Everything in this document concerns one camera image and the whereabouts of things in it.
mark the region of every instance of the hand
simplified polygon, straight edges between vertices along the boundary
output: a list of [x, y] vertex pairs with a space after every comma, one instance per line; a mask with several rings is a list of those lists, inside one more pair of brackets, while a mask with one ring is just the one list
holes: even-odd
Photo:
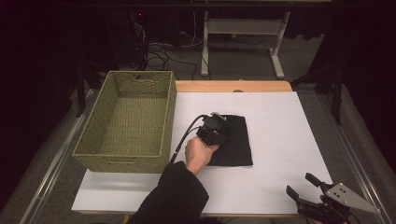
[[186, 145], [186, 167], [197, 175], [212, 158], [219, 146], [207, 146], [201, 138], [195, 136]]

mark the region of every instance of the camera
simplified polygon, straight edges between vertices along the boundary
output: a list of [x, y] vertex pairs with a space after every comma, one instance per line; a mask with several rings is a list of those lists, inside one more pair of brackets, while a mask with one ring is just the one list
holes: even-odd
[[223, 133], [226, 118], [216, 112], [211, 115], [204, 117], [204, 125], [198, 128], [197, 136], [208, 146], [222, 145], [227, 139]]

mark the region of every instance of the desk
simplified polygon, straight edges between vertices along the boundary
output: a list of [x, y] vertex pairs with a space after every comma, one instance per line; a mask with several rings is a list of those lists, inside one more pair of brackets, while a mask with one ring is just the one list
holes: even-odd
[[[176, 148], [191, 121], [200, 114], [217, 111], [247, 119], [254, 165], [206, 167], [198, 174], [210, 196], [205, 216], [295, 217], [297, 208], [286, 194], [287, 185], [302, 198], [319, 202], [321, 191], [304, 179], [305, 173], [332, 181], [298, 96], [287, 82], [178, 81], [177, 90], [171, 148]], [[250, 92], [230, 92], [234, 90]], [[184, 146], [177, 161], [184, 160], [183, 150]], [[131, 214], [155, 188], [159, 177], [87, 171], [72, 210]]]
[[[330, 2], [331, 0], [297, 0], [291, 2]], [[237, 2], [252, 2], [252, 0], [239, 0]], [[290, 2], [286, 0], [259, 0], [257, 2]], [[277, 57], [280, 44], [285, 34], [290, 12], [285, 11], [283, 18], [279, 20], [241, 20], [241, 19], [210, 19], [206, 11], [204, 16], [204, 46], [202, 50], [201, 75], [207, 76], [209, 73], [209, 48], [207, 46], [209, 34], [242, 34], [242, 35], [276, 35], [276, 43], [273, 48], [269, 48], [269, 54], [276, 72], [276, 77], [283, 79], [280, 61]]]

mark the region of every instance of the black fabric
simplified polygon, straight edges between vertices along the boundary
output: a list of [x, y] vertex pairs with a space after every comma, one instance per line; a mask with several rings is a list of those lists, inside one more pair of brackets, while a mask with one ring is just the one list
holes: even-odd
[[223, 131], [227, 135], [225, 144], [213, 153], [210, 166], [251, 166], [251, 149], [248, 141], [248, 127], [244, 117], [225, 115], [227, 121]]
[[197, 223], [209, 196], [183, 161], [168, 165], [128, 224]]

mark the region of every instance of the white table surface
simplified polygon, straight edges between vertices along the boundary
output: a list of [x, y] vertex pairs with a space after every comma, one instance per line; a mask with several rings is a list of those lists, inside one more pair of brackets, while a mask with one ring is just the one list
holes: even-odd
[[[286, 194], [287, 185], [301, 198], [320, 202], [320, 189], [304, 179], [305, 173], [328, 183], [332, 180], [296, 92], [179, 92], [171, 154], [191, 122], [212, 112], [246, 118], [254, 164], [206, 167], [198, 174], [209, 194], [204, 215], [295, 215], [297, 208]], [[184, 146], [194, 134], [186, 139], [176, 161], [184, 160]], [[159, 177], [87, 170], [72, 210], [130, 214], [155, 188]]]

